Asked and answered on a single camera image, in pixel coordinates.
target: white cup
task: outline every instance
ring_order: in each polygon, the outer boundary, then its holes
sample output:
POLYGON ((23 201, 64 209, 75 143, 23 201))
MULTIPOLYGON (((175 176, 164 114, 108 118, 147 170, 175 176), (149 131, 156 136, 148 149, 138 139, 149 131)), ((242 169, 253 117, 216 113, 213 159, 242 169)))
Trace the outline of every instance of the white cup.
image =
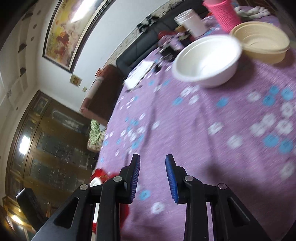
POLYGON ((177 24, 183 25, 186 29, 190 30, 193 37, 197 38, 205 34, 207 31, 201 18, 193 9, 189 9, 179 14, 174 20, 177 24))

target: brown leather sofa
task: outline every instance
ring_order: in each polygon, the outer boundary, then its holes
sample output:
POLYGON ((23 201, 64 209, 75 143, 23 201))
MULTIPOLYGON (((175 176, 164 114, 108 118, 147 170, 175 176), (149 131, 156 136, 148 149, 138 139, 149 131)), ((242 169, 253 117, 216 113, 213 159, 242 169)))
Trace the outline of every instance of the brown leather sofa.
POLYGON ((99 74, 81 105, 81 114, 107 126, 122 90, 123 75, 120 70, 107 65, 99 74))

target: white paper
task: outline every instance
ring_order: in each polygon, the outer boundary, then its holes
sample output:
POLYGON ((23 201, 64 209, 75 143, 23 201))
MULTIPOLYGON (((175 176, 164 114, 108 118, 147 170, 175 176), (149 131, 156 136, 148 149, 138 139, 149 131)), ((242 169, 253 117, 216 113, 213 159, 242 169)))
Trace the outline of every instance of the white paper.
POLYGON ((138 83, 145 77, 145 75, 151 70, 154 61, 143 61, 135 71, 125 80, 127 89, 135 88, 138 83))

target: framed painting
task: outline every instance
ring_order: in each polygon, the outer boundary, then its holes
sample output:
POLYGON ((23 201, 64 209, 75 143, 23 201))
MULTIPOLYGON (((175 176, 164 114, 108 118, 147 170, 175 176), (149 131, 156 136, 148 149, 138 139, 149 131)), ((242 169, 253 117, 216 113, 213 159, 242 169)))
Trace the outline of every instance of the framed painting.
POLYGON ((96 21, 113 0, 60 0, 50 20, 43 57, 72 73, 96 21))

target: purple tablecloth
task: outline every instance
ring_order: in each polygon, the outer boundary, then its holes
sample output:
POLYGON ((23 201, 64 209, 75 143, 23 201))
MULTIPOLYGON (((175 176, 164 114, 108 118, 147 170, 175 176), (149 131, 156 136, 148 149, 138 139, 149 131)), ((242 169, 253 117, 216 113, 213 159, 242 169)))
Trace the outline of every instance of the purple tablecloth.
POLYGON ((171 198, 168 153, 203 183, 226 183, 272 240, 284 236, 296 218, 294 56, 289 50, 271 66, 243 55, 235 76, 213 89, 177 81, 171 64, 148 73, 141 88, 123 88, 97 164, 119 172, 133 153, 141 157, 123 240, 183 240, 186 206, 171 198))

